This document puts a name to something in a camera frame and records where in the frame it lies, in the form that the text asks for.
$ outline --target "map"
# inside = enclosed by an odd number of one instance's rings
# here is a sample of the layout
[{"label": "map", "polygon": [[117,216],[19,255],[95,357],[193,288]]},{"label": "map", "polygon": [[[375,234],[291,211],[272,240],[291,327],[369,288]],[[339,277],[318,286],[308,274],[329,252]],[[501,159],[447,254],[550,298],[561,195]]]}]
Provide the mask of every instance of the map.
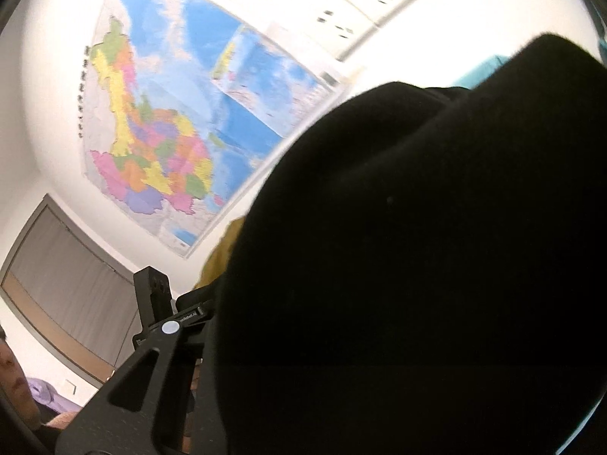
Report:
[{"label": "map", "polygon": [[332,92],[208,0],[105,0],[84,80],[86,176],[182,256]]}]

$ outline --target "purple object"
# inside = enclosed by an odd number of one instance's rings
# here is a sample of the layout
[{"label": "purple object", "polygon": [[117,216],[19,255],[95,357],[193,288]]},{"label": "purple object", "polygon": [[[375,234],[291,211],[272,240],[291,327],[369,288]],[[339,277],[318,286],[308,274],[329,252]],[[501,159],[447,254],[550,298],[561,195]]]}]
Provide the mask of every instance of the purple object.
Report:
[{"label": "purple object", "polygon": [[44,380],[37,378],[28,378],[27,384],[30,387],[31,396],[34,400],[57,414],[79,412],[80,405],[68,400],[57,393],[57,390]]}]

